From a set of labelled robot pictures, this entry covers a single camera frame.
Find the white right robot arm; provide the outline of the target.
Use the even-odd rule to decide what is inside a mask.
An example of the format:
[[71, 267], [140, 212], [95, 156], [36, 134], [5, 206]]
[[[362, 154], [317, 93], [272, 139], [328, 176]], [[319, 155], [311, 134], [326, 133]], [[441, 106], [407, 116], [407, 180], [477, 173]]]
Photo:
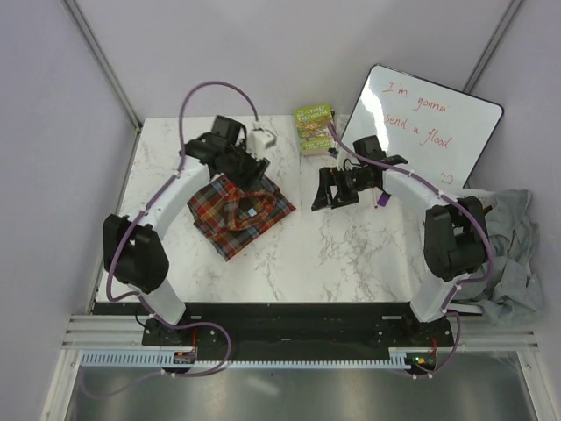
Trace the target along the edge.
[[359, 193], [379, 189], [416, 211], [424, 227], [423, 257], [428, 273], [409, 302], [414, 314], [401, 323], [402, 337], [421, 345], [433, 334], [431, 322], [441, 318], [469, 275], [493, 256], [485, 212], [475, 196], [446, 194], [415, 173], [399, 154], [388, 156], [378, 138], [368, 136], [344, 150], [356, 159], [319, 169], [312, 211], [336, 209], [359, 202]]

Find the red brown plaid shirt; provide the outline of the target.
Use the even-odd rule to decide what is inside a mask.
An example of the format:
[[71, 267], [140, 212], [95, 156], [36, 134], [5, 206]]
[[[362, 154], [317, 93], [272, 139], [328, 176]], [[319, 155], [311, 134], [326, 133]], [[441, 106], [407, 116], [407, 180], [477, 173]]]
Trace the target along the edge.
[[187, 206], [194, 227], [226, 261], [295, 211], [268, 177], [261, 189], [244, 192], [221, 175], [197, 191]]

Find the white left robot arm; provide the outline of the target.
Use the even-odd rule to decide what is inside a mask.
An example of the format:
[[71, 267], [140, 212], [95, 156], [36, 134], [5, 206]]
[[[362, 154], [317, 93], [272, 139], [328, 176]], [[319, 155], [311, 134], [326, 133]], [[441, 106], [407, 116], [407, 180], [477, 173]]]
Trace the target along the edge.
[[169, 259], [162, 240], [187, 202], [216, 175], [244, 191], [260, 186], [270, 164], [266, 150], [275, 135], [259, 122], [247, 129], [237, 120], [218, 116], [211, 129], [195, 139], [180, 140], [177, 169], [151, 199], [131, 215], [109, 215], [103, 222], [106, 285], [118, 280], [157, 317], [162, 335], [174, 345], [192, 335], [183, 318], [185, 303], [167, 279]]

